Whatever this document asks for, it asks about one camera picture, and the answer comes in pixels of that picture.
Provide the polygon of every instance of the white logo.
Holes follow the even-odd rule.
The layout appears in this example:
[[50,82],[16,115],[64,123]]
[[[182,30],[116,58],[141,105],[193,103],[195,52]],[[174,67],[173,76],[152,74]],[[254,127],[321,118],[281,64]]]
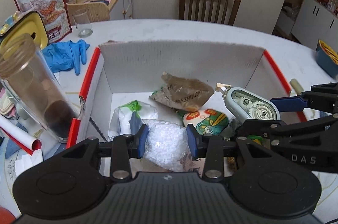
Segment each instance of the white logo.
[[172,179],[172,176],[170,174],[168,174],[168,175],[165,175],[163,178],[165,180],[170,180],[170,179]]

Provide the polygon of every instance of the bag of white pellets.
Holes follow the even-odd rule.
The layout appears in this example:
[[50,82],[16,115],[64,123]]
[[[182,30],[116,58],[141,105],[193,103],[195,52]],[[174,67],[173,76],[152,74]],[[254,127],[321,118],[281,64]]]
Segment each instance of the bag of white pellets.
[[149,128],[143,158],[172,172],[192,170],[187,130],[174,123],[143,119]]

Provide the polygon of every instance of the jar with dark liquid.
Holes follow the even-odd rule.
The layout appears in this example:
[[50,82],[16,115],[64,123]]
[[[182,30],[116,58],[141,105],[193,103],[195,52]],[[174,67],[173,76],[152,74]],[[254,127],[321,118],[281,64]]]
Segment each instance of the jar with dark liquid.
[[67,142],[78,114],[29,34],[0,46],[0,78],[22,108],[60,142]]

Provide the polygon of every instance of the drinking glass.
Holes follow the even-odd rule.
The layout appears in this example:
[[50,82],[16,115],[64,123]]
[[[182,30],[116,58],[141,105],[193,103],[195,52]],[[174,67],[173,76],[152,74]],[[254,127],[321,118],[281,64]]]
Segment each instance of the drinking glass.
[[84,38],[93,33],[87,10],[81,9],[73,13],[73,18],[79,37]]

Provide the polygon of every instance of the wooden chair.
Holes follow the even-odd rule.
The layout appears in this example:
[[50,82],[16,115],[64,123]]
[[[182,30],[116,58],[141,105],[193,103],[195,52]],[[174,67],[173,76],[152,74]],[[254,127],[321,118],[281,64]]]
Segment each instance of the wooden chair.
[[[224,22],[225,22],[225,16],[226,16],[226,11],[228,9],[228,3],[229,3],[229,0],[225,0],[223,14],[222,14],[222,18],[221,18],[221,21],[220,21],[221,24],[224,24]],[[231,25],[231,26],[234,25],[234,20],[236,18],[240,3],[241,3],[241,0],[234,0],[234,5],[233,5],[233,8],[232,8],[230,17],[229,17],[228,25]],[[200,5],[200,0],[196,0],[194,20],[205,22],[207,0],[203,0],[202,14],[201,14],[200,17],[199,17],[199,5]],[[211,22],[211,18],[213,16],[213,6],[214,6],[214,0],[210,0],[210,7],[209,7],[209,11],[208,11],[208,16],[207,16],[208,22]],[[219,16],[220,8],[221,8],[221,0],[217,0],[217,7],[216,7],[215,16],[214,16],[214,23],[218,22],[218,16]],[[193,9],[193,0],[190,0],[189,1],[189,10],[188,10],[188,20],[191,20],[192,9]],[[185,0],[180,0],[180,4],[179,4],[179,19],[180,20],[184,20],[184,16],[185,16],[184,12],[185,12]]]
[[70,24],[74,25],[74,19],[72,17],[75,11],[80,9],[86,9],[90,22],[109,21],[109,9],[105,3],[93,2],[86,4],[67,4],[67,11],[69,15]]

